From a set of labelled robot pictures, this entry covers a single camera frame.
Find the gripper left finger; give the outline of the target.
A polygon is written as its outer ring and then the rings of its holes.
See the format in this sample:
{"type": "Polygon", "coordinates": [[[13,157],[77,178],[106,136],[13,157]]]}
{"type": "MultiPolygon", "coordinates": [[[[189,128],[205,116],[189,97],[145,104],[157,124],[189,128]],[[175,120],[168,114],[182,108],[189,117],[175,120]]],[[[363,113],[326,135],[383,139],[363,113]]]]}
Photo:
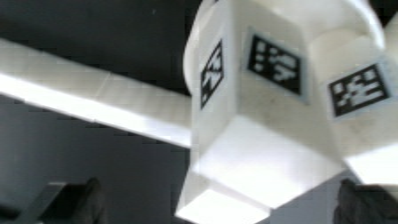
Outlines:
{"type": "Polygon", "coordinates": [[[51,182],[24,210],[0,205],[0,224],[109,224],[100,180],[51,182]]]}

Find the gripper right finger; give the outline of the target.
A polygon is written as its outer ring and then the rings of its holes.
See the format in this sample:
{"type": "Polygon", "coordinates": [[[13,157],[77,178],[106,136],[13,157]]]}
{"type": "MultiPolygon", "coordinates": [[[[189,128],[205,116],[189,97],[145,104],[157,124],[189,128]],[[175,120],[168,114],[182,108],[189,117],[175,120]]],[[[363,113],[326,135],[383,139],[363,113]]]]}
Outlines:
{"type": "Polygon", "coordinates": [[[333,224],[398,224],[398,185],[342,180],[333,224]]]}

